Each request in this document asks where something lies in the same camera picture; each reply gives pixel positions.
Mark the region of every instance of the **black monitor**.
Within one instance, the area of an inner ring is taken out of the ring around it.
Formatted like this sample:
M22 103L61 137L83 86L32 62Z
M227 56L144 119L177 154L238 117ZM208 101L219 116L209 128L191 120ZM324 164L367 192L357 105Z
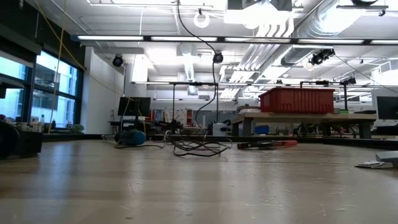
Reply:
M398 97L378 96L377 112L379 119L398 119Z
M150 108L150 97L120 97L118 115L149 116L150 115L149 108Z

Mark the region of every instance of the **red plastic crate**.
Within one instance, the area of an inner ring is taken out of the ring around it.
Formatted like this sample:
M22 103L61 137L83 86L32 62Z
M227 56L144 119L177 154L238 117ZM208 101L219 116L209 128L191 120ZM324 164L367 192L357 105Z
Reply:
M259 95L262 112L334 113L333 92L329 89L272 88Z

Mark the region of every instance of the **wooden floor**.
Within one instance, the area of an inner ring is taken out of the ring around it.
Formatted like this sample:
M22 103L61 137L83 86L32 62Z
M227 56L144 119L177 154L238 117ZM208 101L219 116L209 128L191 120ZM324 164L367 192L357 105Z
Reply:
M0 161L0 223L397 223L398 171L372 149L300 144L177 158L112 142L45 143Z

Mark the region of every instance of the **glass window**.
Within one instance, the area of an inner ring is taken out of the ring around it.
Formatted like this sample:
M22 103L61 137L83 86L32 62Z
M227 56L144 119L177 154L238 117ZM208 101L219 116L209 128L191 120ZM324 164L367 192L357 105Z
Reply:
M0 99L0 114L12 119L22 116L23 100L24 90L7 89L6 98Z
M25 65L0 57L0 73L24 80L26 78Z
M35 84L54 88L57 82L57 90L76 96L77 69L60 61L58 74L58 59L42 52L36 58Z
M44 115L44 122L52 122L50 121L52 106L53 94L34 90L31 112L32 117L41 120L42 115ZM55 96L52 119L55 120L57 128L66 128L68 123L73 124L74 112L75 100L62 96Z

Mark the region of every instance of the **red tool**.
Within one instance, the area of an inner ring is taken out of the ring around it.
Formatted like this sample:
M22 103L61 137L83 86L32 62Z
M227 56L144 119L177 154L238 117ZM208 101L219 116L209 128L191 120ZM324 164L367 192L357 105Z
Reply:
M268 149L271 147L291 147L296 146L298 142L296 140L287 141L259 141L259 142L245 142L238 143L238 149Z

